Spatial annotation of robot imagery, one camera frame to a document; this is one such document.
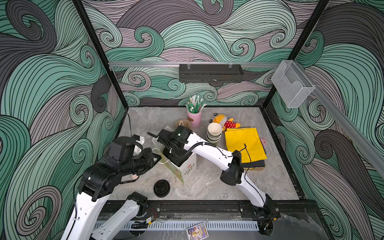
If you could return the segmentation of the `white paper bag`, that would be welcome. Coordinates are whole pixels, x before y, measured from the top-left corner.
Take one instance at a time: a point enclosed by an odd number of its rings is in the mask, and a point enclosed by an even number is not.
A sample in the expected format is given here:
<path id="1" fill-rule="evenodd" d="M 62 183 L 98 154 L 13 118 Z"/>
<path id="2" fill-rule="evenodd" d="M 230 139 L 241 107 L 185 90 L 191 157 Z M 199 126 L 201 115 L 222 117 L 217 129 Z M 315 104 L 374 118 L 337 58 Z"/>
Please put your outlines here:
<path id="1" fill-rule="evenodd" d="M 169 127 L 165 130 L 170 132 L 174 131 Z M 158 134 L 154 135 L 152 138 L 154 153 L 159 154 L 162 157 L 160 163 L 165 165 L 182 183 L 184 183 L 197 169 L 197 155 L 192 153 L 186 162 L 184 162 L 180 167 L 177 167 L 163 154 L 165 147 L 158 142 L 157 138 Z"/>

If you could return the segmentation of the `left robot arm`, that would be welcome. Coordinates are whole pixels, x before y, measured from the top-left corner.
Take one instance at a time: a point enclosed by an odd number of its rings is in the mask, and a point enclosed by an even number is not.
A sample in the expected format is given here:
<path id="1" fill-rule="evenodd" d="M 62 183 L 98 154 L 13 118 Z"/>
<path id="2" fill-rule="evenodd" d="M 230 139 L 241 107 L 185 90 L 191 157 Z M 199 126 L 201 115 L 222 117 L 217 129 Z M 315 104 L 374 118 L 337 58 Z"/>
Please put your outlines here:
<path id="1" fill-rule="evenodd" d="M 151 148 L 145 149 L 144 142 L 144 137 L 138 135 L 118 137 L 111 142 L 109 151 L 84 171 L 63 240 L 111 240 L 128 221 L 146 214 L 148 198 L 133 192 L 112 217 L 95 229 L 115 187 L 124 184 L 122 178 L 141 176 L 159 162 L 160 156 Z"/>

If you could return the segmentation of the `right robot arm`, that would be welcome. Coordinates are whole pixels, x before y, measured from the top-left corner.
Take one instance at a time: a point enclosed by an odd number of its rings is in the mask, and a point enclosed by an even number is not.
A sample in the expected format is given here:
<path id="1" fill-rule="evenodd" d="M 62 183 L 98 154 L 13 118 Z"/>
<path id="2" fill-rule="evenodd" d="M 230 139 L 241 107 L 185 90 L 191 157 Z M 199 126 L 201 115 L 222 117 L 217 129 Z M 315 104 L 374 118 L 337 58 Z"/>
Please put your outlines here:
<path id="1" fill-rule="evenodd" d="M 196 154 L 214 163 L 222 170 L 220 179 L 223 183 L 238 187 L 254 207 L 265 210 L 270 208 L 271 198 L 247 177 L 241 164 L 241 151 L 221 149 L 183 126 L 173 132 L 162 129 L 158 134 L 148 135 L 164 146 L 165 155 L 172 160 L 181 161 Z"/>

